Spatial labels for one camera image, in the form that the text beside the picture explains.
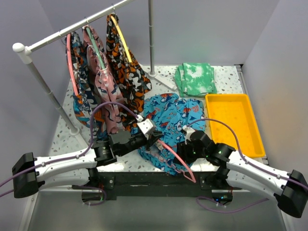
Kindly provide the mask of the green white tie-dye shorts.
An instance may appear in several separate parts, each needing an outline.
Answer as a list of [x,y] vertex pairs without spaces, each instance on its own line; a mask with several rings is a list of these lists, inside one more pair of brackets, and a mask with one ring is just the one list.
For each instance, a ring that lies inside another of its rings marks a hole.
[[180,97],[216,94],[214,68],[208,63],[183,63],[176,68],[174,80]]

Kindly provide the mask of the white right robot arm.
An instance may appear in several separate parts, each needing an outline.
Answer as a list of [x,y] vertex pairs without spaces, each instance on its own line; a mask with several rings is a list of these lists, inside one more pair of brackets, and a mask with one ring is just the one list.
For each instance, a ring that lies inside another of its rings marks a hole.
[[203,181],[214,188],[241,188],[277,201],[284,213],[301,218],[308,202],[308,183],[297,171],[278,170],[249,158],[224,143],[215,143],[205,132],[185,127],[184,141],[177,144],[178,155],[191,164],[205,158],[217,166]]

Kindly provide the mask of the green hanger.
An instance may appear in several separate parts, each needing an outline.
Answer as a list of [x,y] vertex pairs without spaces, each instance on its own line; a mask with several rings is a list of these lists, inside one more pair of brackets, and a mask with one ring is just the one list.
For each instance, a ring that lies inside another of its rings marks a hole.
[[97,47],[97,45],[96,45],[96,41],[95,41],[95,39],[94,39],[94,36],[93,36],[93,34],[92,34],[91,30],[90,30],[90,27],[87,27],[87,28],[86,28],[86,31],[87,31],[87,34],[88,34],[88,36],[89,36],[91,42],[92,42],[92,46],[93,46],[93,48],[94,48],[94,50],[95,50],[97,59],[98,59],[98,61],[99,61],[100,69],[103,70],[103,69],[105,69],[105,65],[104,65],[103,59],[102,59],[102,57],[101,57],[100,50],[98,49],[98,47]]

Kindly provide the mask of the navy orange patterned shorts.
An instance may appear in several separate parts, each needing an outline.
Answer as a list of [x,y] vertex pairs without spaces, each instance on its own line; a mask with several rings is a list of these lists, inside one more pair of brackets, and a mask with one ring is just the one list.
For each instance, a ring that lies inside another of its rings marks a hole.
[[94,76],[88,66],[87,51],[77,32],[71,33],[71,58],[79,95],[73,92],[73,111],[76,119],[90,127],[94,109],[102,103],[94,86]]

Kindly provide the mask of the silver clothes rack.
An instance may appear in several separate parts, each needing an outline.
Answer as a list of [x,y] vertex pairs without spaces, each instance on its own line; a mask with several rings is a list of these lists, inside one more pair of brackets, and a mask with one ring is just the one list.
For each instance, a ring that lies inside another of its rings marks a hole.
[[[62,37],[70,34],[73,31],[76,31],[80,28],[82,28],[85,25],[88,25],[89,23],[92,23],[106,15],[108,15],[111,12],[114,12],[115,10],[131,3],[130,0],[123,0],[121,2],[116,3],[113,6],[110,6],[102,11],[99,11],[91,16],[88,16],[84,19],[82,19],[79,22],[76,22],[64,29],[61,29],[60,31],[57,31],[54,34],[51,34],[47,36],[46,38],[30,45],[25,46],[22,43],[15,43],[13,44],[13,51],[19,56],[19,58],[22,60],[22,62],[28,67],[32,75],[35,77],[37,82],[40,84],[52,104],[54,105],[55,109],[58,111],[62,119],[65,121],[65,123],[68,125],[69,133],[71,136],[76,138],[77,142],[81,145],[86,145],[87,141],[83,139],[81,135],[81,131],[79,128],[77,128],[73,122],[70,120],[69,116],[64,111],[63,107],[60,105],[56,97],[54,96],[52,90],[49,88],[45,80],[43,79],[40,72],[37,70],[36,66],[33,63],[32,58],[30,57],[31,53],[34,51],[37,51],[48,44],[51,44]],[[149,16],[149,45],[150,45],[150,72],[148,73],[148,77],[156,80],[157,82],[163,84],[167,88],[171,90],[176,90],[177,86],[171,83],[170,81],[166,80],[164,77],[160,77],[155,72],[154,68],[154,7],[153,7],[153,1],[148,1],[148,16]]]

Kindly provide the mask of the yellow plastic tray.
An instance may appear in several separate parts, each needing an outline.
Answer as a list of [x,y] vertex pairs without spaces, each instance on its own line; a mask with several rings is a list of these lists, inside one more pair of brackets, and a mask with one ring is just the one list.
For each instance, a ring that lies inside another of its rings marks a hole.
[[205,96],[205,103],[209,118],[232,128],[244,155],[250,158],[266,155],[248,95],[209,94]]

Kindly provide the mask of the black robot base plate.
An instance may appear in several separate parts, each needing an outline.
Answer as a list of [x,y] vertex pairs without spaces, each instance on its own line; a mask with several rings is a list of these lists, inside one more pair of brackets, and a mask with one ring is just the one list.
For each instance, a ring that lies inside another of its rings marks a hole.
[[82,193],[83,202],[103,199],[106,192],[107,200],[117,197],[198,197],[212,196],[214,190],[230,193],[232,187],[223,183],[213,182],[215,172],[194,172],[196,183],[183,175],[172,176],[165,172],[97,172],[90,173],[90,181],[84,187],[73,185],[74,190],[89,190]]

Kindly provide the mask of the yellow hanger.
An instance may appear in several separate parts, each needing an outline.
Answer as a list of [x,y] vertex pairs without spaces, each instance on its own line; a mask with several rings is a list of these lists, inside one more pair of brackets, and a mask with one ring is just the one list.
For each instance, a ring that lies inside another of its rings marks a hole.
[[119,27],[119,25],[118,25],[118,23],[117,23],[117,20],[116,20],[116,18],[115,18],[114,16],[112,16],[112,15],[110,16],[110,18],[111,18],[111,20],[113,21],[113,23],[114,23],[114,25],[115,25],[115,27],[116,27],[116,30],[117,30],[117,32],[118,32],[118,34],[119,34],[119,37],[120,37],[120,39],[121,39],[121,41],[122,41],[122,45],[123,45],[123,48],[124,48],[125,53],[126,53],[126,58],[127,58],[128,62],[131,63],[131,62],[132,62],[132,59],[131,59],[131,56],[130,56],[130,53],[129,53],[129,49],[128,49],[128,47],[127,47],[127,44],[126,44],[125,38],[124,38],[124,36],[123,36],[123,34],[122,34],[122,31],[121,31],[121,29],[120,29],[120,27]]

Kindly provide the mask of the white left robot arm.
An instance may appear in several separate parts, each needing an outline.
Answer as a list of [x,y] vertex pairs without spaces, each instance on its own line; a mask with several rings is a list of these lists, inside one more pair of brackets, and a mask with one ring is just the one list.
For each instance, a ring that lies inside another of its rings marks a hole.
[[98,141],[91,147],[74,153],[47,159],[35,158],[32,153],[23,154],[12,168],[14,197],[24,198],[37,193],[42,182],[49,177],[76,169],[91,169],[115,163],[117,156],[124,156],[143,146],[150,148],[161,137],[162,132],[157,130],[149,134],[139,131],[133,135],[121,130],[108,136],[105,141]]

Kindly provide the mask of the blue shark print shorts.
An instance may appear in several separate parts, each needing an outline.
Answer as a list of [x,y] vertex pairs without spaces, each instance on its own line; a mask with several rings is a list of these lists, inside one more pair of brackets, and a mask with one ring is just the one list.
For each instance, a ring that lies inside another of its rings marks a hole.
[[[157,130],[162,132],[160,140],[179,154],[177,144],[185,141],[185,136],[181,133],[182,127],[203,119],[204,106],[200,100],[180,99],[175,93],[165,93],[146,99],[143,115],[151,119]],[[154,167],[171,175],[186,170],[183,165],[174,162],[176,157],[165,148],[159,150],[154,145],[147,151],[145,147],[141,147],[138,153]]]

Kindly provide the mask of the pink hanger with shorts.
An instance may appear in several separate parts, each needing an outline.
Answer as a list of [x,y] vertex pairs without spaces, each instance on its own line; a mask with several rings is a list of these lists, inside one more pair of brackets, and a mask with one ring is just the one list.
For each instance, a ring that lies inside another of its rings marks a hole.
[[72,63],[72,58],[71,58],[71,34],[70,33],[66,36],[66,54],[67,54],[68,70],[69,70],[70,78],[72,81],[73,91],[74,91],[74,94],[78,96],[79,93],[78,93],[78,88],[76,85],[76,79],[74,75],[73,63]]

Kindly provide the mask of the orange black camouflage shorts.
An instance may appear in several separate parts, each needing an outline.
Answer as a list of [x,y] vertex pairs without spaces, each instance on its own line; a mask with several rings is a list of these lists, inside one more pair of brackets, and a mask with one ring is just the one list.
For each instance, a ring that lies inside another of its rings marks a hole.
[[115,13],[107,15],[106,56],[114,79],[124,98],[123,104],[134,114],[139,115],[144,110],[145,94],[152,89],[150,79],[129,49],[132,62],[129,63],[122,41],[110,16],[119,21]]

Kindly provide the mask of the pink patterned shorts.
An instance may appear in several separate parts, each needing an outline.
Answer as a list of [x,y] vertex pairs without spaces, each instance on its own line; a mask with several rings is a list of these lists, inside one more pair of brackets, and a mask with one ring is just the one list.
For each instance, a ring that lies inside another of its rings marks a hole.
[[[100,54],[105,65],[105,69],[103,70],[100,69],[99,61],[97,59],[95,50],[86,31],[87,27],[90,27],[90,30],[96,41],[96,45],[100,50]],[[102,103],[109,103],[99,110],[104,120],[102,129],[103,131],[107,132],[107,134],[114,134],[117,133],[120,129],[122,129],[123,125],[121,122],[119,106],[116,104],[111,104],[110,102],[122,103],[124,101],[124,98],[119,89],[119,86],[114,79],[111,67],[104,51],[103,42],[99,38],[95,29],[89,25],[86,25],[82,28],[82,32],[83,45],[87,51],[88,65],[90,67],[90,70],[95,75],[94,86],[96,88],[96,92]]]

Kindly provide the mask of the pink wire hanger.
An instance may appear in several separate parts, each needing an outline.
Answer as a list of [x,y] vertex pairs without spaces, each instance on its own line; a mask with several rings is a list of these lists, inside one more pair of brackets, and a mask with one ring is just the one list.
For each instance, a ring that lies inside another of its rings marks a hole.
[[171,147],[165,144],[163,141],[158,140],[157,142],[160,143],[165,149],[169,150],[180,161],[180,163],[186,168],[187,172],[190,174],[190,177],[185,175],[185,171],[182,171],[184,177],[192,181],[193,183],[196,183],[196,178],[194,176],[194,173],[192,172],[190,167],[181,159],[181,157],[175,151],[173,151]]

